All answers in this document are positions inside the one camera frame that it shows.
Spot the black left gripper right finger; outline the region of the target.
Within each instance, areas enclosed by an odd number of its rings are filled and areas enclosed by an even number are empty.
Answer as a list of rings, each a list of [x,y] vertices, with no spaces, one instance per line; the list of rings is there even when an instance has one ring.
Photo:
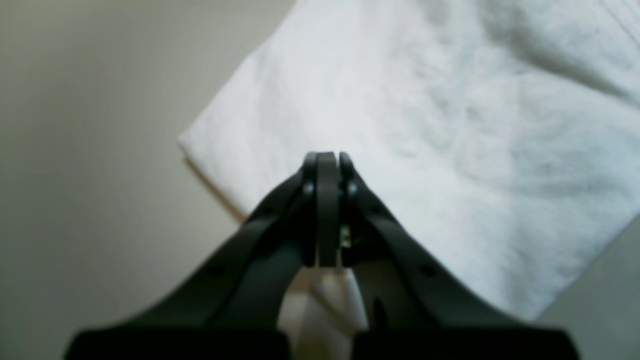
[[[578,360],[569,335],[482,300],[366,186],[347,153],[318,155],[318,264],[352,270],[368,330],[354,360]]]

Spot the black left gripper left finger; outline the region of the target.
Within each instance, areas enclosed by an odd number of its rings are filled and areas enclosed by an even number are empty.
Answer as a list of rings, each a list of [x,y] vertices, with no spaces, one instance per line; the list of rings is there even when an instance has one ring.
[[[66,360],[290,360],[284,294],[315,256],[318,153],[259,203],[178,289],[141,314],[73,338]]]

